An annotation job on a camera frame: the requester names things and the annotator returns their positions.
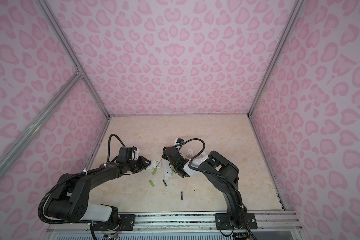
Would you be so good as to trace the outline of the small white remote control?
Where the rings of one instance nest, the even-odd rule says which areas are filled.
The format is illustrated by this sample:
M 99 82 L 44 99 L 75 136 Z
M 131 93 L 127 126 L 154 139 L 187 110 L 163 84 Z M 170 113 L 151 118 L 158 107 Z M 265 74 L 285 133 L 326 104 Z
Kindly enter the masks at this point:
M 164 179 L 171 179 L 173 177 L 173 171 L 168 161 L 164 161 L 162 164 Z

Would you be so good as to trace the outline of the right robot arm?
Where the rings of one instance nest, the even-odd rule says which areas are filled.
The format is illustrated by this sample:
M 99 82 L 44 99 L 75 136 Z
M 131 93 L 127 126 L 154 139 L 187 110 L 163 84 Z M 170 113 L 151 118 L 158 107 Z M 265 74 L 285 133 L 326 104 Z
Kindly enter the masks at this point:
M 217 151 L 197 160 L 185 159 L 178 147 L 164 147 L 163 159 L 181 178 L 203 174 L 221 193 L 227 204 L 227 214 L 233 227 L 245 227 L 247 208 L 243 204 L 239 190 L 239 169 Z

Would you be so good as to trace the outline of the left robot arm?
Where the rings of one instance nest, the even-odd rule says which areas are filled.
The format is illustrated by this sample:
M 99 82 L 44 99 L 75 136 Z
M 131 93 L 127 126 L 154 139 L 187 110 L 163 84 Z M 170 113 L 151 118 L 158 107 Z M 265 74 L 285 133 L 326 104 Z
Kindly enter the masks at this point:
M 120 221 L 116 207 L 89 202 L 92 189 L 128 174 L 137 174 L 152 164 L 135 147 L 121 147 L 119 155 L 98 168 L 64 174 L 42 198 L 37 214 L 47 224 L 103 222 L 113 228 Z

